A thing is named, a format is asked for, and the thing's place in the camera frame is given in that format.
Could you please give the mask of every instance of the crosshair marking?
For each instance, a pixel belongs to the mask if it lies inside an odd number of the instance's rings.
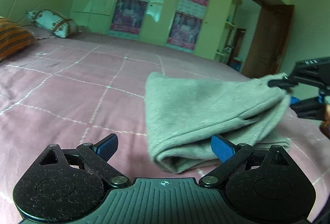
[[[161,182],[161,184],[162,184],[163,186],[167,186],[167,185],[169,184],[169,182],[166,181],[166,180],[164,180],[164,181]]]

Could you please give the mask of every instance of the bed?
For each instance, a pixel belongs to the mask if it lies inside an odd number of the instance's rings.
[[[228,66],[192,54],[94,33],[39,40],[0,63],[0,223],[20,222],[13,188],[51,143],[75,148],[116,133],[119,148],[109,163],[130,179],[198,180],[212,170],[205,167],[174,175],[149,160],[144,92],[151,72],[177,78],[248,80]],[[291,109],[277,129],[291,140],[289,154],[316,190],[312,221],[329,195],[330,140]]]

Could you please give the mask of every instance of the wooden door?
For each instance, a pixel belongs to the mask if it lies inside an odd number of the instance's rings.
[[[242,74],[259,78],[278,73],[290,37],[293,5],[262,7]]]

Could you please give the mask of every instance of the gray towel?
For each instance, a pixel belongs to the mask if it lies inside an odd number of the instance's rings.
[[[259,149],[272,144],[288,149],[289,140],[272,132],[289,106],[290,96],[267,82],[283,74],[247,82],[168,78],[150,74],[146,82],[148,152],[162,170],[181,173],[218,162],[213,134],[234,144]]]

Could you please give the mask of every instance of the white patterned pillow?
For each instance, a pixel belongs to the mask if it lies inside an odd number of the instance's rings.
[[[26,17],[37,27],[50,30],[58,37],[65,38],[78,32],[78,24],[73,19],[67,19],[52,10],[26,12]]]

